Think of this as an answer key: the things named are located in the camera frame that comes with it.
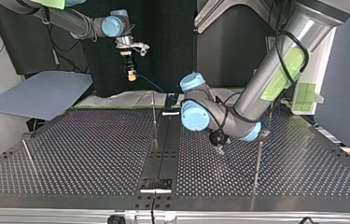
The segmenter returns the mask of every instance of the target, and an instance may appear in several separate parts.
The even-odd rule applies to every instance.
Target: gray robot arm
[[[92,19],[72,8],[44,7],[30,0],[0,0],[0,4],[19,14],[36,16],[45,24],[57,25],[69,31],[77,39],[90,38],[96,41],[98,37],[116,38],[116,48],[124,59],[128,79],[136,80],[136,63],[133,56],[138,52],[144,57],[149,46],[133,41],[134,24],[130,23],[126,10],[115,10],[110,13],[110,16]]]
[[[209,1],[205,7],[211,9],[203,8],[201,11],[203,15],[197,17],[195,23],[197,31],[203,32],[212,22],[206,17],[211,15],[218,17],[215,11],[222,13],[230,7],[230,4],[246,2],[248,0]],[[300,42],[307,54],[314,52],[329,31],[346,22],[349,17],[350,0],[299,0],[296,2],[296,12],[282,31],[282,34],[286,35],[280,35],[277,38],[279,52],[283,55],[287,74],[291,76],[292,81],[299,77],[307,56],[294,40]],[[261,63],[257,73],[234,105],[215,103],[202,75],[188,75],[180,83],[186,94],[185,102],[182,104],[182,123],[191,131],[204,129],[213,131],[210,140],[214,145],[225,145],[228,136],[247,142],[253,141],[258,138],[261,131],[262,125],[258,119],[290,84],[275,48]]]

